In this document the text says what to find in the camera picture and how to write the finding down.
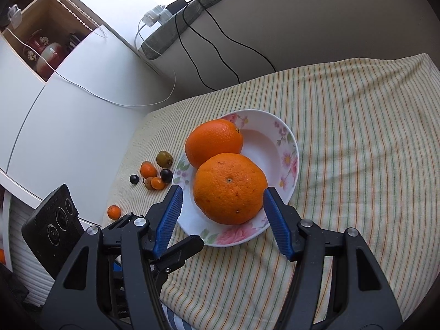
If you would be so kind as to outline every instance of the silver screw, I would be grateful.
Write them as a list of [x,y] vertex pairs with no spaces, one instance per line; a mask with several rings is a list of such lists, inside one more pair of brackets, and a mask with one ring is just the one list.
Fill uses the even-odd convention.
[[313,221],[311,219],[303,218],[300,221],[302,227],[311,227],[313,226]]
[[90,226],[90,227],[87,229],[87,233],[88,233],[89,235],[96,235],[96,234],[98,233],[99,230],[100,230],[100,229],[99,229],[97,226]]
[[358,230],[355,228],[347,229],[347,233],[349,236],[352,236],[352,237],[356,237],[359,234]]
[[142,227],[146,223],[147,223],[147,220],[143,217],[136,218],[134,221],[134,224],[137,227]]

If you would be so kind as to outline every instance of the floral plate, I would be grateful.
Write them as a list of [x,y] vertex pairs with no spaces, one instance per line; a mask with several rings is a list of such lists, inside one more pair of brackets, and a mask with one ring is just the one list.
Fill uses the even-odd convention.
[[[295,137],[275,115],[247,109],[221,117],[233,122],[243,135],[241,154],[250,158],[265,173],[284,203],[289,202],[298,180],[299,154]],[[207,246],[231,247],[257,237],[269,227],[263,208],[251,220],[238,226],[218,224],[206,217],[195,204],[192,192],[196,169],[185,151],[174,171],[173,184],[183,189],[182,213],[177,222],[188,235],[199,235]]]

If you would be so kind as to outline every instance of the striped tablecloth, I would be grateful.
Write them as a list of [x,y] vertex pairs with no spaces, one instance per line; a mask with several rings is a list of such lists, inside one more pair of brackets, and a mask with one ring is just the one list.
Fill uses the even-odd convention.
[[[196,126],[238,109],[266,110],[290,126],[301,155],[290,204],[322,228],[356,227],[408,317],[440,268],[440,73],[429,56],[289,69],[152,112],[133,136],[109,205],[144,214],[165,191],[129,183],[141,162],[159,150],[177,158]],[[105,215],[103,226],[110,222]],[[185,236],[177,226],[172,242]],[[240,246],[205,247],[171,274],[161,299],[199,330],[272,329],[293,270],[269,228]],[[327,260],[316,320],[330,270]]]

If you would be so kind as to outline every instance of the small fruit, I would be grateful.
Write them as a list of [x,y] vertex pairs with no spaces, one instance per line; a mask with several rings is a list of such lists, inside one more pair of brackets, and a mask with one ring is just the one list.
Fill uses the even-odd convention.
[[6,265],[6,258],[4,256],[4,250],[2,248],[0,248],[0,263]]
[[160,167],[169,168],[172,165],[172,156],[168,151],[162,150],[156,156],[156,162]]
[[246,156],[222,153],[197,170],[193,196],[196,205],[220,224],[242,224],[263,206],[268,187],[265,174]]
[[151,186],[155,189],[164,189],[166,184],[162,181],[160,177],[153,177],[151,180]]
[[138,176],[138,175],[131,175],[131,176],[130,176],[130,182],[131,182],[133,185],[137,185],[138,182],[139,182],[139,176]]
[[149,161],[144,161],[140,165],[140,174],[143,178],[156,177],[158,175],[157,169]]
[[119,219],[120,214],[121,214],[121,210],[116,205],[111,205],[107,209],[107,216],[109,216],[109,218],[111,218],[111,219]]
[[168,168],[161,170],[161,179],[164,183],[170,183],[172,181],[172,171]]
[[144,185],[150,191],[154,191],[155,190],[155,188],[153,186],[151,186],[151,180],[152,179],[154,179],[154,177],[147,177],[146,179],[144,179]]
[[221,153],[241,152],[243,135],[228,120],[207,121],[195,128],[185,142],[185,153],[190,164],[199,168],[205,161]]

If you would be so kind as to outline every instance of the blue gripper pad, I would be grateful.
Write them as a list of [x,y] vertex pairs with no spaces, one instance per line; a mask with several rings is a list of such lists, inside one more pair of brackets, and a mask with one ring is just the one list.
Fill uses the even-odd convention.
[[175,223],[182,211],[183,191],[178,185],[172,185],[161,203],[152,205],[146,218],[150,222],[150,228],[155,231],[155,245],[153,254],[156,258],[166,251],[171,239]]
[[279,251],[290,261],[304,250],[305,240],[299,235],[298,212],[285,205],[274,187],[268,187],[263,194],[263,206],[271,225]]

